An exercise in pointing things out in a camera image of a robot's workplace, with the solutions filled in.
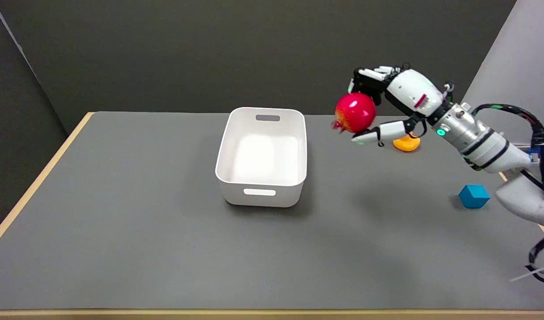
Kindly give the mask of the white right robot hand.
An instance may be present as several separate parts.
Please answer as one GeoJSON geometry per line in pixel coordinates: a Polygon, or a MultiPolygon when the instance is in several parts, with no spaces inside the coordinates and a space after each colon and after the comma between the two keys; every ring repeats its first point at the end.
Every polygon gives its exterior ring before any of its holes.
{"type": "Polygon", "coordinates": [[[408,116],[408,119],[384,122],[371,129],[362,130],[353,135],[352,142],[376,142],[383,147],[386,142],[410,135],[418,122],[422,122],[426,128],[426,120],[451,102],[454,88],[451,81],[438,88],[422,73],[403,65],[355,69],[349,82],[349,93],[365,94],[373,99],[376,106],[385,97],[396,109],[408,116]]]}

